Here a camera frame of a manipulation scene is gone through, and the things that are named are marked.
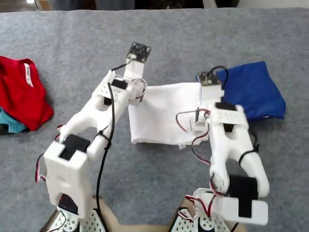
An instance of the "blue fabric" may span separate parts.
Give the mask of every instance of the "blue fabric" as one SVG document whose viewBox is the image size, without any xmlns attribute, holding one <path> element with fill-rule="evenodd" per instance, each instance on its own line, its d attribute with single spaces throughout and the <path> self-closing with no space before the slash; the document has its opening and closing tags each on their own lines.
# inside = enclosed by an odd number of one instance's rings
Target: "blue fabric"
<svg viewBox="0 0 309 232">
<path fill-rule="evenodd" d="M 9 116 L 1 107 L 0 107 L 0 124 L 6 124 L 9 126 L 9 133 L 19 133 L 26 129 L 26 126 L 19 121 L 16 121 L 14 118 Z"/>
<path fill-rule="evenodd" d="M 285 100 L 270 78 L 264 61 L 239 65 L 228 69 L 224 100 L 242 105 L 249 121 L 265 117 L 284 118 Z M 224 70 L 217 72 L 222 82 Z"/>
</svg>

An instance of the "white cloth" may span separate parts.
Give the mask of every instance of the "white cloth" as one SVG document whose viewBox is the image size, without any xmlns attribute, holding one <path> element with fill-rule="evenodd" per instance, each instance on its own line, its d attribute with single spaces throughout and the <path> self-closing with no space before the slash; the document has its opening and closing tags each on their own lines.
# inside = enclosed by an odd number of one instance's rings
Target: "white cloth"
<svg viewBox="0 0 309 232">
<path fill-rule="evenodd" d="M 175 116 L 179 112 L 195 110 L 199 104 L 199 83 L 147 87 L 141 104 L 128 107 L 132 143 L 190 145 L 196 135 L 183 131 Z M 194 115 L 179 115 L 179 121 L 190 130 L 189 118 Z"/>
</svg>

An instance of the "red cloth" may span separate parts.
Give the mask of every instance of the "red cloth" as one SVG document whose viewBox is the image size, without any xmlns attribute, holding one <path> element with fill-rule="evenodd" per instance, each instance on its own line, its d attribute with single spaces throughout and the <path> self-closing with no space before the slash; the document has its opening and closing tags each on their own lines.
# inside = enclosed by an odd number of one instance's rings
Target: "red cloth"
<svg viewBox="0 0 309 232">
<path fill-rule="evenodd" d="M 0 107 L 5 112 L 34 131 L 54 114 L 45 95 L 32 60 L 0 56 Z"/>
</svg>

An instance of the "gray fabric surface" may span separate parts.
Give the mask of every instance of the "gray fabric surface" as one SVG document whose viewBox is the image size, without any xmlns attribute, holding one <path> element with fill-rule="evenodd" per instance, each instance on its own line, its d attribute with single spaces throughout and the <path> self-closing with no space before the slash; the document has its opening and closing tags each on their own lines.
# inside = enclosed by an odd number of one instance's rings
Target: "gray fabric surface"
<svg viewBox="0 0 309 232">
<path fill-rule="evenodd" d="M 34 184 L 36 158 L 107 70 L 125 61 L 132 41 L 153 48 L 144 71 L 148 85 L 192 82 L 198 71 L 219 64 L 266 61 L 287 113 L 285 120 L 253 125 L 270 182 L 269 223 L 249 231 L 308 229 L 308 9 L 7 13 L 0 22 L 0 55 L 35 61 L 55 110 L 38 131 L 0 138 L 1 231 L 34 232 L 47 221 L 54 208 L 45 184 Z M 197 151 L 209 156 L 209 143 Z M 227 167 L 240 172 L 235 162 Z M 94 163 L 90 172 L 93 187 L 98 168 Z M 208 167 L 189 148 L 132 145 L 126 111 L 116 125 L 100 194 L 121 223 L 161 224 L 185 194 L 208 181 Z"/>
</svg>

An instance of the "cable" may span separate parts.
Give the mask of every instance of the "cable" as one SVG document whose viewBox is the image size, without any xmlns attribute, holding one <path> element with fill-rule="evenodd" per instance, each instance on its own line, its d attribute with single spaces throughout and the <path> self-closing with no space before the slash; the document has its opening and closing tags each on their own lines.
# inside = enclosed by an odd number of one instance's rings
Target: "cable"
<svg viewBox="0 0 309 232">
<path fill-rule="evenodd" d="M 42 179 L 43 181 L 46 182 L 46 176 L 40 175 L 40 159 L 43 155 L 44 155 L 44 153 L 39 155 L 37 162 L 36 162 L 36 165 L 35 165 L 35 175 L 34 175 L 34 182 L 35 183 L 38 183 L 40 181 L 40 179 Z"/>
<path fill-rule="evenodd" d="M 210 114 L 210 111 L 207 110 L 207 109 L 197 109 L 197 110 L 183 111 L 183 112 L 179 112 L 179 113 L 176 114 L 176 123 L 178 124 L 178 126 L 179 126 L 184 132 L 189 133 L 189 132 L 180 124 L 180 122 L 179 122 L 179 120 L 178 120 L 178 115 L 187 114 L 187 113 L 193 113 L 193 112 L 197 112 L 197 111 L 204 111 L 204 112 L 205 112 L 205 113 L 204 113 L 204 116 L 205 116 L 206 114 L 208 114 L 208 115 Z"/>
<path fill-rule="evenodd" d="M 212 199 L 211 199 L 211 201 L 209 202 L 209 205 L 208 205 L 208 217 L 210 218 L 211 217 L 211 207 L 212 207 L 212 203 L 213 203 L 213 200 L 214 200 L 214 198 L 216 197 L 216 195 L 214 194 L 213 196 L 212 196 Z"/>
<path fill-rule="evenodd" d="M 213 192 L 215 195 L 224 196 L 225 194 L 223 194 L 223 193 L 217 191 L 217 189 L 216 189 L 215 186 L 213 185 L 213 183 L 212 183 L 213 178 L 214 178 L 214 173 L 212 174 L 211 180 L 209 181 L 209 186 L 210 186 L 212 192 Z"/>
<path fill-rule="evenodd" d="M 198 214 L 195 214 L 194 217 L 188 217 L 185 213 L 183 213 L 181 210 L 178 211 L 178 216 L 180 216 L 184 220 L 188 220 L 190 222 L 193 222 L 193 220 L 198 218 Z"/>
<path fill-rule="evenodd" d="M 97 208 L 98 208 L 98 215 L 100 217 L 100 219 L 103 221 L 103 215 L 101 212 L 101 207 L 100 207 L 100 202 L 99 202 L 99 189 L 100 189 L 100 182 L 101 182 L 101 176 L 102 176 L 102 172 L 103 172 L 103 168 L 104 168 L 104 164 L 105 164 L 105 159 L 108 153 L 108 150 L 110 149 L 110 147 L 112 146 L 112 137 L 114 134 L 114 130 L 115 130 L 115 102 L 114 102 L 114 96 L 112 94 L 112 87 L 111 84 L 108 83 L 108 89 L 110 91 L 110 95 L 111 95 L 111 101 L 112 101 L 112 129 L 111 129 L 111 134 L 110 137 L 108 139 L 106 148 L 105 148 L 105 152 L 102 158 L 102 162 L 101 162 L 101 167 L 100 167 L 100 171 L 98 173 L 98 180 L 97 180 L 97 190 L 96 190 L 96 202 L 97 202 Z"/>
<path fill-rule="evenodd" d="M 65 216 L 65 214 L 64 214 L 62 211 L 60 211 L 60 212 L 62 213 L 62 215 L 63 215 L 63 217 L 64 217 L 64 221 L 63 221 L 62 225 L 61 225 L 61 226 L 59 226 L 59 227 L 57 227 L 56 229 L 52 229 L 51 231 L 48 231 L 48 232 L 54 232 L 54 231 L 57 231 L 57 230 L 59 230 L 61 227 L 63 227 L 63 226 L 64 226 L 64 224 L 66 223 L 67 217 Z"/>
<path fill-rule="evenodd" d="M 136 97 L 135 99 L 142 98 L 144 96 L 145 92 L 146 92 L 146 89 L 147 89 L 147 82 L 143 78 L 135 78 L 132 81 L 134 81 L 134 80 L 141 80 L 144 84 L 143 92 L 141 93 L 140 96 Z"/>
<path fill-rule="evenodd" d="M 237 222 L 237 223 L 233 226 L 233 228 L 231 229 L 231 232 L 234 232 L 234 231 L 236 230 L 236 228 L 237 228 L 238 225 L 239 225 L 239 223 Z"/>
<path fill-rule="evenodd" d="M 210 70 L 208 71 L 208 73 L 207 73 L 206 76 L 209 76 L 211 73 L 213 74 L 213 71 L 215 71 L 216 69 L 224 69 L 224 70 L 225 70 L 226 77 L 225 77 L 225 80 L 224 80 L 224 82 L 223 82 L 223 84 L 222 84 L 222 87 L 221 87 L 222 90 L 224 90 L 224 89 L 225 89 L 225 85 L 226 85 L 227 80 L 228 80 L 228 70 L 227 70 L 226 67 L 224 67 L 224 66 L 222 66 L 222 65 L 215 66 L 215 67 L 213 67 L 212 69 L 210 69 Z"/>
<path fill-rule="evenodd" d="M 200 156 L 194 151 L 194 148 L 193 148 L 194 142 L 195 142 L 197 139 L 200 139 L 200 138 L 203 138 L 203 137 L 207 136 L 208 133 L 209 133 L 209 127 L 208 127 L 207 131 L 205 132 L 205 134 L 200 135 L 200 136 L 194 138 L 194 140 L 192 140 L 192 143 L 191 143 L 191 150 L 192 150 L 193 154 L 194 154 L 201 162 L 203 162 L 203 163 L 205 163 L 205 164 L 207 164 L 207 165 L 210 166 L 210 165 L 211 165 L 210 161 L 209 161 L 209 160 L 206 160 L 206 159 L 203 159 L 202 157 L 200 157 Z"/>
<path fill-rule="evenodd" d="M 129 63 L 131 63 L 131 61 L 132 61 L 132 60 L 130 60 L 128 63 L 122 64 L 122 65 L 119 65 L 119 66 L 116 67 L 116 68 L 113 68 L 112 71 L 116 71 L 116 70 L 118 70 L 118 69 L 120 69 L 120 68 L 122 68 L 122 67 L 125 67 L 126 65 L 128 65 Z"/>
<path fill-rule="evenodd" d="M 198 197 L 190 196 L 190 195 L 186 195 L 185 198 L 186 198 L 187 200 L 189 200 L 190 202 L 192 202 L 193 205 L 195 204 L 194 201 L 200 202 L 201 205 L 202 205 L 202 207 L 203 207 L 203 210 L 204 210 L 205 214 L 208 215 L 208 209 L 207 209 L 207 207 L 206 207 L 206 205 L 205 205 L 205 203 L 203 202 L 202 199 L 200 199 L 200 198 L 198 198 Z"/>
<path fill-rule="evenodd" d="M 238 160 L 238 164 L 239 164 L 240 166 L 241 166 L 241 162 L 242 162 L 243 158 L 245 157 L 245 155 L 250 154 L 250 153 L 252 153 L 252 152 L 259 152 L 259 147 L 260 147 L 260 145 L 259 145 L 259 143 L 258 143 L 258 138 L 257 138 L 257 135 L 256 135 L 256 133 L 254 132 L 254 130 L 253 130 L 253 128 L 252 128 L 251 125 L 249 125 L 249 130 L 248 130 L 248 131 L 249 131 L 249 133 L 254 137 L 253 149 L 250 150 L 250 151 L 244 152 L 244 153 L 240 156 L 240 158 L 239 158 L 239 160 Z"/>
</svg>

